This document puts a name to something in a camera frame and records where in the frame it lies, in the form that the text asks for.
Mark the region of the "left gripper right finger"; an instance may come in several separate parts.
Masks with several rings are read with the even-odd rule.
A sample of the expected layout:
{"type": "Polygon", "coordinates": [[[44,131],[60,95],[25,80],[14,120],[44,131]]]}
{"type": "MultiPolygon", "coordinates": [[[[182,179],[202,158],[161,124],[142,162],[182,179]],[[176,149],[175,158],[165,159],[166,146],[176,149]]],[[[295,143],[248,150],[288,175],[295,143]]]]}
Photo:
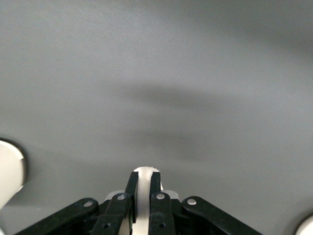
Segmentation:
{"type": "Polygon", "coordinates": [[[201,197],[182,201],[161,191],[161,174],[154,172],[150,187],[150,235],[259,235],[242,221],[201,197]]]}

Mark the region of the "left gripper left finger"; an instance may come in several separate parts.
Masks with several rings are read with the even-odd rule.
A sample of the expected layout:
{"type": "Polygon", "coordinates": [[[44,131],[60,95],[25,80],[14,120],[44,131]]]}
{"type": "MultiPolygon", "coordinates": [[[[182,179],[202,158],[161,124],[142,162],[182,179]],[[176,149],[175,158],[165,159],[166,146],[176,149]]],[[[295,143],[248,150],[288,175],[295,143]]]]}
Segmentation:
{"type": "Polygon", "coordinates": [[[80,199],[39,222],[17,232],[19,235],[117,235],[126,221],[131,233],[134,193],[138,172],[132,172],[123,192],[99,204],[93,198],[80,199]]]}

